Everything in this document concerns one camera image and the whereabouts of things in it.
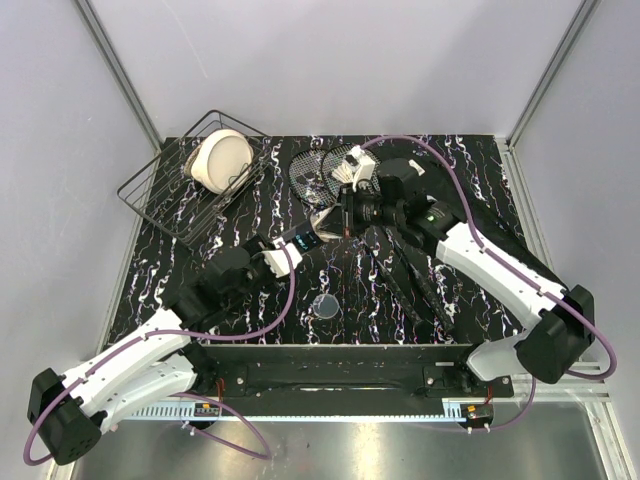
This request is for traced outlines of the black BOKA shuttlecock tube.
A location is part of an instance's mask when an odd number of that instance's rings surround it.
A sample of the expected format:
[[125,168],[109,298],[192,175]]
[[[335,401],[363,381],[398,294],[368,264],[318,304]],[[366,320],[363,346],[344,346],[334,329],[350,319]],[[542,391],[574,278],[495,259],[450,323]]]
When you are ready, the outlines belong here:
[[326,241],[322,240],[320,235],[314,230],[311,221],[305,220],[294,225],[279,236],[267,240],[267,250],[276,250],[281,244],[289,244],[295,246],[301,255],[305,255],[312,250],[323,246]]

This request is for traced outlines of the white shuttlecock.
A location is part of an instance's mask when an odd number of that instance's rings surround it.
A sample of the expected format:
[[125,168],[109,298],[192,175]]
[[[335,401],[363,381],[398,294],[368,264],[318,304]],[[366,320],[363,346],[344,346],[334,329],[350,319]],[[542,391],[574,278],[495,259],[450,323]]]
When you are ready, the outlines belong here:
[[342,184],[352,184],[357,168],[349,162],[342,162],[332,172],[332,177]]

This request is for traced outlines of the clear plastic tube lid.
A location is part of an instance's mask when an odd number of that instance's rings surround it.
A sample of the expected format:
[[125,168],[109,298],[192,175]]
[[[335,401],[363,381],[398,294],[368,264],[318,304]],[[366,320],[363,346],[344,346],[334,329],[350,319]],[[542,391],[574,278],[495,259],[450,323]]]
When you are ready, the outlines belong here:
[[337,298],[328,293],[318,295],[312,302],[312,312],[319,319],[334,318],[340,311]]

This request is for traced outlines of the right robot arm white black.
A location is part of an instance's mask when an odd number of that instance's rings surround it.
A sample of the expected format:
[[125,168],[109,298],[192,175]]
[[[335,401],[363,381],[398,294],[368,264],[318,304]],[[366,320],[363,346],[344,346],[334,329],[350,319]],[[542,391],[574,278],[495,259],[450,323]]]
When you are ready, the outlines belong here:
[[512,374],[555,384],[594,342],[593,295],[544,277],[473,229],[458,209],[429,199],[415,161],[376,165],[349,155],[327,175],[337,184],[337,202],[312,222],[322,238],[393,227],[406,243],[473,280],[520,322],[520,334],[469,351],[453,374],[463,395],[476,396],[491,380]]

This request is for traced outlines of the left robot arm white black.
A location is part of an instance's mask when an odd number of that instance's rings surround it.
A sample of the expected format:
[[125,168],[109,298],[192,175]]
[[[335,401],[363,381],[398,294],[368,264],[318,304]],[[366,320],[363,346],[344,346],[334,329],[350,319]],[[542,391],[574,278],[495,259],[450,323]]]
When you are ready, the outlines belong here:
[[[256,236],[214,256],[111,347],[62,374],[51,368],[39,373],[30,391],[24,463],[73,463],[135,411],[172,395],[208,394],[216,367],[202,343],[254,340],[274,330],[293,305],[301,260],[292,243]],[[282,279],[289,282],[287,300],[270,324],[242,334],[214,331],[247,295]]]

